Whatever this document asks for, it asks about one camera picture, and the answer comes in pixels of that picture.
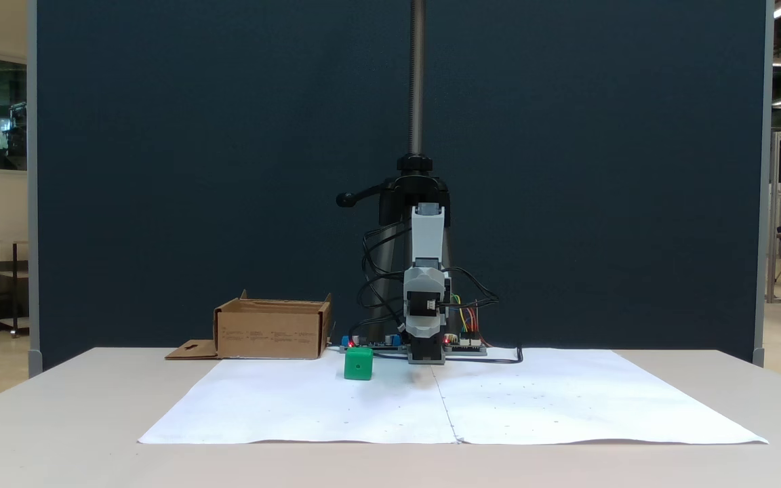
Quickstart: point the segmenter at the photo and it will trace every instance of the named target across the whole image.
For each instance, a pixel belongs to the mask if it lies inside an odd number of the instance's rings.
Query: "green cube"
[[[372,349],[349,347],[345,351],[345,380],[369,380],[372,378]]]

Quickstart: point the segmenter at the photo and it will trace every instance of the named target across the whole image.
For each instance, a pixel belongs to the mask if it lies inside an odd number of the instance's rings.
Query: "clamp handle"
[[[352,192],[341,192],[341,194],[337,195],[337,205],[339,207],[354,207],[360,200],[363,200],[366,197],[372,197],[372,195],[378,195],[385,186],[384,183],[370,186],[361,192],[356,192],[356,194],[353,194]]]

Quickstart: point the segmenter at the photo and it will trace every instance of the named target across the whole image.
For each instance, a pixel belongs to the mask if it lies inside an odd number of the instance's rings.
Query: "window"
[[[0,175],[26,173],[26,60],[0,55]]]

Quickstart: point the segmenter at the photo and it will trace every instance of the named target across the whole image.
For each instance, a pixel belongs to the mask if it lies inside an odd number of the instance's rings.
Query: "cardboard box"
[[[317,359],[332,324],[331,296],[324,302],[238,299],[213,313],[213,339],[189,340],[166,359]]]

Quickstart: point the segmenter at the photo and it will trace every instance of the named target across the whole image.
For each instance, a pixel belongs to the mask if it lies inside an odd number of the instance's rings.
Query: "white paper sheet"
[[[335,351],[315,361],[220,361],[140,442],[456,442],[428,365],[376,359],[370,381],[345,380],[343,367]]]
[[[612,351],[524,349],[520,364],[460,362],[433,371],[461,442],[766,442]]]
[[[766,442],[614,352],[524,355],[436,367],[377,358],[370,381],[343,379],[344,355],[331,350],[316,361],[220,361],[140,442]]]

